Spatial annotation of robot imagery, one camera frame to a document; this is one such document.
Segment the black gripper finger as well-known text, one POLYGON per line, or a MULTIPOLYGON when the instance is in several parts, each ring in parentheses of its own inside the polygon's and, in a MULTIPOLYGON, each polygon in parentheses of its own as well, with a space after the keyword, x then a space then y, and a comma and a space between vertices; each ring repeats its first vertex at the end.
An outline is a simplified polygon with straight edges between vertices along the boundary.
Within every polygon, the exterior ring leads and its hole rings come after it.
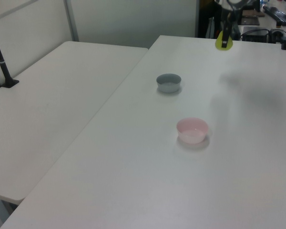
POLYGON ((231 14, 229 13, 223 20, 222 41, 221 41, 222 48, 226 48, 228 44, 228 39, 229 39, 230 32, 231 32, 230 17, 231 17, 231 14))
POLYGON ((238 33, 238 25, 237 25, 237 16, 235 15, 235 13, 231 13, 230 16, 230 24, 231 24, 231 31, 230 31, 230 35, 236 35, 238 33))

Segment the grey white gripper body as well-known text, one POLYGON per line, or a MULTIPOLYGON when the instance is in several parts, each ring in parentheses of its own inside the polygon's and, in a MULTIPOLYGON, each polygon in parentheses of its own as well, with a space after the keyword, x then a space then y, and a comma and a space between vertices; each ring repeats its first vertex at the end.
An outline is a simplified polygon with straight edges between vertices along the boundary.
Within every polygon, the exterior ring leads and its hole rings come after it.
POLYGON ((219 0, 222 8, 222 17, 238 17, 241 9, 247 4, 246 0, 219 0))

